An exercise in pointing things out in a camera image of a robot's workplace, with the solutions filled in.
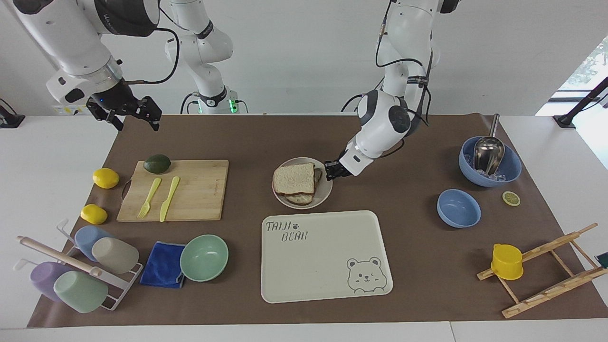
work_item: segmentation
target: white cup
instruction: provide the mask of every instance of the white cup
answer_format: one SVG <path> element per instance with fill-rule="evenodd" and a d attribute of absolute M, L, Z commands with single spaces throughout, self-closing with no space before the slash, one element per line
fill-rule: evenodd
<path fill-rule="evenodd" d="M 139 260 L 137 248 L 113 237 L 99 239 L 91 251 L 104 268 L 115 274 L 128 272 Z"/>

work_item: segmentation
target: white tray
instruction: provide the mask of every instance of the white tray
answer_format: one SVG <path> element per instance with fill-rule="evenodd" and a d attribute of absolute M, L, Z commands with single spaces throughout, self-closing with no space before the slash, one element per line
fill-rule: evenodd
<path fill-rule="evenodd" d="M 262 222 L 261 295 L 266 302 L 377 296 L 392 289 L 373 212 L 278 215 Z"/>

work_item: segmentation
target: bowl of ice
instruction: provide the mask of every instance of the bowl of ice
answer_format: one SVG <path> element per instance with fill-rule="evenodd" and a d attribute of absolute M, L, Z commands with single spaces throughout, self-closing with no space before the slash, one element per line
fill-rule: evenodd
<path fill-rule="evenodd" d="M 484 171 L 473 168 L 475 144 L 481 138 L 476 136 L 468 139 L 460 149 L 458 165 L 466 179 L 485 187 L 497 187 L 516 180 L 522 173 L 522 162 L 519 160 L 517 153 L 507 145 L 505 145 L 505 156 L 502 158 L 495 174 L 487 175 Z"/>

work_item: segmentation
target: wooden cutting board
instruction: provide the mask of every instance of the wooden cutting board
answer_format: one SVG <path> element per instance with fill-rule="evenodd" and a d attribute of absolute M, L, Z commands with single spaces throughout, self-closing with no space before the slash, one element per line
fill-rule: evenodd
<path fill-rule="evenodd" d="M 165 221 L 221 219 L 228 160 L 175 160 L 171 161 L 169 170 L 161 175 L 147 172 L 143 168 L 143 161 L 137 162 L 131 187 L 122 202 L 117 221 L 159 222 L 161 204 L 167 199 L 174 176 L 179 176 L 180 180 Z M 144 218 L 137 218 L 156 177 L 162 178 L 162 181 L 150 201 L 150 211 Z"/>

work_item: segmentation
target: bear face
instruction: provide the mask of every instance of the bear face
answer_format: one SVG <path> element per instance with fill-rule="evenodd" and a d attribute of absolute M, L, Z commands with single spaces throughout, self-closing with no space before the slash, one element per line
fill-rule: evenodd
<path fill-rule="evenodd" d="M 380 259 L 372 257 L 369 261 L 359 262 L 356 259 L 347 261 L 348 286 L 357 292 L 384 291 L 387 279 L 380 269 Z"/>

